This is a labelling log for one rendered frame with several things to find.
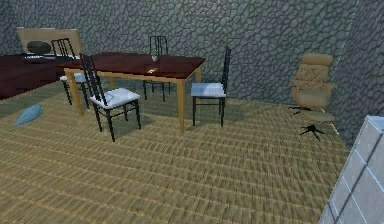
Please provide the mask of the dark red wooden dining table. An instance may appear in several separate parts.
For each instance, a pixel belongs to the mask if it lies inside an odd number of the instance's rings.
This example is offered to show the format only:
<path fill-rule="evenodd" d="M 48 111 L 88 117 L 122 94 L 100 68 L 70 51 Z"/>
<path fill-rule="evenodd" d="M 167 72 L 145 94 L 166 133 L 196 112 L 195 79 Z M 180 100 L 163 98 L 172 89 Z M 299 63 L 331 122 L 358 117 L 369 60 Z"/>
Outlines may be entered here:
<path fill-rule="evenodd" d="M 104 52 L 92 56 L 97 73 L 108 77 L 110 86 L 114 86 L 115 78 L 151 80 L 175 83 L 177 87 L 177 105 L 180 132 L 184 133 L 186 112 L 186 81 L 195 75 L 201 81 L 201 69 L 205 62 L 202 57 L 160 56 L 153 62 L 150 54 Z M 158 68 L 154 73 L 148 70 Z"/>

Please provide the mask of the tan framed board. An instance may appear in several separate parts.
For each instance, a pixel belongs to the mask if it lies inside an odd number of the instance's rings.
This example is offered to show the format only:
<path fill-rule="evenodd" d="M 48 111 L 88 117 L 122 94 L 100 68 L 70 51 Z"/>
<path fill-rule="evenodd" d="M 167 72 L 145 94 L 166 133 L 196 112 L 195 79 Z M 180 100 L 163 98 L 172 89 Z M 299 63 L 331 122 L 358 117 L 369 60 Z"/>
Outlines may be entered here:
<path fill-rule="evenodd" d="M 27 44 L 31 41 L 42 41 L 51 43 L 52 40 L 68 38 L 76 55 L 83 52 L 80 31 L 78 29 L 56 29 L 56 28 L 24 28 L 17 27 L 23 50 L 28 51 Z"/>

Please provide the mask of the light blue cushion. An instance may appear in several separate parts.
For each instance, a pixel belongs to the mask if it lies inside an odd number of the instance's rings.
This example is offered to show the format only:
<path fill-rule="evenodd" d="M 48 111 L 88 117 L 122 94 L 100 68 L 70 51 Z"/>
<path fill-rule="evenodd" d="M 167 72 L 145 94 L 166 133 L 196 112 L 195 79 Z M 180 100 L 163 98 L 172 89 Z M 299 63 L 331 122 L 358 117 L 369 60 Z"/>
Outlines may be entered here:
<path fill-rule="evenodd" d="M 24 123 L 37 119 L 42 114 L 42 107 L 38 104 L 28 107 L 14 123 L 14 126 L 20 126 Z"/>

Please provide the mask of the black oval object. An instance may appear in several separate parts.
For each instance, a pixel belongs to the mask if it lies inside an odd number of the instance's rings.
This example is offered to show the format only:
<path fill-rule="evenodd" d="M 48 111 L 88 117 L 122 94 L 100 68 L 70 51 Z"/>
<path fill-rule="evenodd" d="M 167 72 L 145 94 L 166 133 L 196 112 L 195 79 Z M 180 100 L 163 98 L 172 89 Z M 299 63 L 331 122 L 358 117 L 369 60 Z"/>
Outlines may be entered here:
<path fill-rule="evenodd" d="M 34 54 L 48 54 L 51 52 L 51 46 L 43 41 L 30 41 L 27 44 L 27 49 Z"/>

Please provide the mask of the dark red low cabinet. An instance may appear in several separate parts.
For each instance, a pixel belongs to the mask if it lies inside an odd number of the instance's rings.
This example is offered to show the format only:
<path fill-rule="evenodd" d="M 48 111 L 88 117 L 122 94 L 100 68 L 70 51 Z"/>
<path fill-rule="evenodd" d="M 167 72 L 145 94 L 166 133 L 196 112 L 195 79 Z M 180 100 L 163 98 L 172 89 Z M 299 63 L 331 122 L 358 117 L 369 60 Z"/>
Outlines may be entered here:
<path fill-rule="evenodd" d="M 0 56 L 0 100 L 56 82 L 64 74 L 55 59 Z"/>

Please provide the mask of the pale grey panelled cabinet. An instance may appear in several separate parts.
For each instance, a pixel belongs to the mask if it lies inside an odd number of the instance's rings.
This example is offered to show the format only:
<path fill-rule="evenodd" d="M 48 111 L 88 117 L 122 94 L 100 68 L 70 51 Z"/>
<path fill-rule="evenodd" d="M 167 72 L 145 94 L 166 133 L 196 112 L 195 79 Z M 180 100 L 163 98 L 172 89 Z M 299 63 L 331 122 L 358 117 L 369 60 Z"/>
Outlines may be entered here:
<path fill-rule="evenodd" d="M 318 224 L 384 224 L 384 117 L 366 116 Z"/>

